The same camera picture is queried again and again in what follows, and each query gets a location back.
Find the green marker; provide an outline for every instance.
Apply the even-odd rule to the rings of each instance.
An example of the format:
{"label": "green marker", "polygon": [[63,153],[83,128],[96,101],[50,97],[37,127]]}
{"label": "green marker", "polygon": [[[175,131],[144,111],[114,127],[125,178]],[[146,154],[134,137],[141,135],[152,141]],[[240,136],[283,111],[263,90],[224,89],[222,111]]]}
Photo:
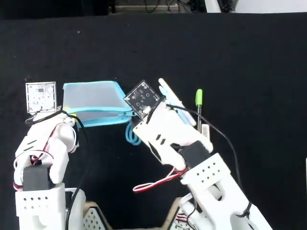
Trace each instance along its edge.
{"label": "green marker", "polygon": [[[197,113],[201,115],[201,106],[202,106],[202,89],[196,91],[195,104],[197,106]],[[201,118],[197,118],[197,130],[201,132]]]}

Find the black tabletop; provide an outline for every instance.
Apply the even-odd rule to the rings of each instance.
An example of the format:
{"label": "black tabletop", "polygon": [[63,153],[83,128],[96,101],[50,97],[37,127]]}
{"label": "black tabletop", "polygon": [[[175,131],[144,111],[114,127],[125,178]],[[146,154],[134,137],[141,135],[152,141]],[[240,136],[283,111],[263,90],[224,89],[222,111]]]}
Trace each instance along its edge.
{"label": "black tabletop", "polygon": [[[0,22],[0,206],[2,229],[17,229],[12,188],[14,153],[28,131],[26,81],[117,81],[124,92],[164,78],[188,108],[204,89],[203,114],[232,140],[247,197],[273,229],[306,225],[307,14],[122,15]],[[113,228],[161,225],[177,196],[171,181],[143,194],[132,187],[164,177],[125,125],[89,128],[95,161],[83,186]],[[226,141],[214,149],[232,170]],[[84,139],[70,156],[66,186],[86,164]]]}

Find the black circuit board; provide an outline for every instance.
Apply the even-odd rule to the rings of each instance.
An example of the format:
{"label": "black circuit board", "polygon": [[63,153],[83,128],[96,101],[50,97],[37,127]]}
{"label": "black circuit board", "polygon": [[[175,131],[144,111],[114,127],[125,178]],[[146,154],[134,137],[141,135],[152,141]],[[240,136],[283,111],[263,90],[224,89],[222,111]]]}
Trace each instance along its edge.
{"label": "black circuit board", "polygon": [[125,102],[130,105],[140,119],[143,119],[148,114],[148,106],[153,108],[159,99],[159,95],[155,93],[145,80],[142,80],[124,98]]}

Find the light blue pouch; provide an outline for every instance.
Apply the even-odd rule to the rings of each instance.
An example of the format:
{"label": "light blue pouch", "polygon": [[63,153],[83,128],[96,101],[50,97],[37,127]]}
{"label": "light blue pouch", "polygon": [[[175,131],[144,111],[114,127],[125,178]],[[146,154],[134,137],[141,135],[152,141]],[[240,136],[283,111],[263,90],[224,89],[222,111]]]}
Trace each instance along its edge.
{"label": "light blue pouch", "polygon": [[85,127],[121,124],[131,120],[132,110],[115,81],[65,83],[63,110],[76,114]]}

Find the robotic arm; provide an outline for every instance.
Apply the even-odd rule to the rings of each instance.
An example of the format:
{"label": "robotic arm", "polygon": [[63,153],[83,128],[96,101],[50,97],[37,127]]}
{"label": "robotic arm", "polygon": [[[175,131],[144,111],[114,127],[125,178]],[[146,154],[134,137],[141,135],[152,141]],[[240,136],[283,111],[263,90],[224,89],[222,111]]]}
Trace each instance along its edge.
{"label": "robotic arm", "polygon": [[178,171],[187,170],[181,183],[191,193],[182,198],[180,207],[190,229],[272,230],[258,208],[248,201],[221,156],[213,152],[210,140],[185,124],[176,106],[158,98],[145,82],[132,90],[125,101],[140,118],[133,132],[155,157]]}
{"label": "robotic arm", "polygon": [[[55,82],[27,85],[29,91],[34,92],[27,96],[28,112],[33,116],[25,122],[31,127],[14,161],[20,230],[64,230],[66,208],[76,189],[65,188],[62,180],[68,154],[79,146],[78,128],[74,118],[57,112]],[[81,229],[84,204],[85,194],[79,190],[71,208],[70,229]]]}

